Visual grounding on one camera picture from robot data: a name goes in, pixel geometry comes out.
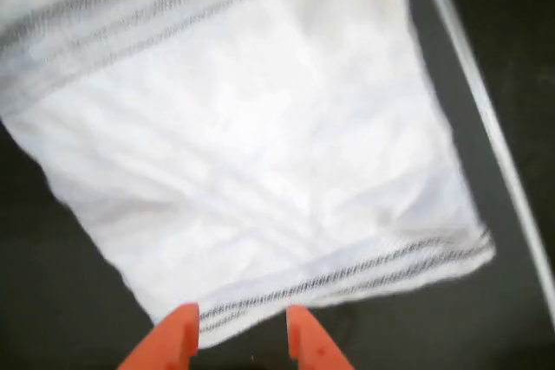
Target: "black surface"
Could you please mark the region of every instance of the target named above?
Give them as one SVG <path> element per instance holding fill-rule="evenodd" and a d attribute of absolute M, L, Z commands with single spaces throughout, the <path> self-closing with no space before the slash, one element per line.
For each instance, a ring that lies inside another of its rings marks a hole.
<path fill-rule="evenodd" d="M 357 369 L 553 368 L 552 327 L 472 96 L 433 3 L 411 2 L 498 255 L 458 281 L 315 313 Z M 10 161 L 3 166 L 0 209 L 1 368 L 114 368 L 150 328 L 147 317 L 71 214 L 53 203 L 36 167 L 23 162 L 5 135 L 0 147 Z M 194 363 L 295 368 L 284 316 L 201 351 Z"/>
<path fill-rule="evenodd" d="M 555 262 L 555 0 L 454 0 Z"/>

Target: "orange plastic prong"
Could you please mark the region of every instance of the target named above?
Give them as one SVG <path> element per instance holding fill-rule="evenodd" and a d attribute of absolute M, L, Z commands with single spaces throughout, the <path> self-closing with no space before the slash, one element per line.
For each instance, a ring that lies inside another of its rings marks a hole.
<path fill-rule="evenodd" d="M 199 305 L 183 305 L 158 324 L 118 370 L 189 370 L 199 349 Z"/>
<path fill-rule="evenodd" d="M 305 307 L 287 308 L 289 355 L 299 370 L 353 370 L 339 347 Z"/>

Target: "white plastic edge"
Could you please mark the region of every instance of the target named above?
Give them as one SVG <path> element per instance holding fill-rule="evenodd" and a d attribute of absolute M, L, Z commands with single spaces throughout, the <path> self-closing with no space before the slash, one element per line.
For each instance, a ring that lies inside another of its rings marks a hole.
<path fill-rule="evenodd" d="M 482 80 L 478 65 L 452 0 L 434 0 L 434 3 L 451 37 L 455 52 L 460 60 L 460 65 L 467 78 L 468 86 L 492 145 L 493 153 L 506 182 L 520 226 L 524 231 L 528 249 L 532 253 L 532 261 L 539 277 L 540 286 L 544 292 L 552 325 L 555 328 L 555 284 L 553 282 L 552 270 L 541 237 L 539 236 L 538 226 L 532 215 L 524 188 L 520 183 L 513 158 L 509 152 L 505 136 L 503 136 L 501 131 L 499 121 L 493 110 L 493 104 L 487 94 L 486 85 Z"/>

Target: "white cloth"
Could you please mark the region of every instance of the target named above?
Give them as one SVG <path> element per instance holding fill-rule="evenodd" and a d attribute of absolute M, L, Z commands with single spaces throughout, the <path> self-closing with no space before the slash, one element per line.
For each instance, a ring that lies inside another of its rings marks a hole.
<path fill-rule="evenodd" d="M 155 321 L 199 302 L 200 346 L 493 256 L 406 0 L 26 4 L 4 124 Z"/>

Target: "white towel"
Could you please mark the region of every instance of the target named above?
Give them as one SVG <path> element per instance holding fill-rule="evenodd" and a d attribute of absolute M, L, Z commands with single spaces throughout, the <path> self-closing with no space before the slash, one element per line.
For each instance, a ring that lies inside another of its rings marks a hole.
<path fill-rule="evenodd" d="M 292 303 L 494 253 L 407 0 L 0 0 L 0 114 L 155 321 L 209 347 Z"/>

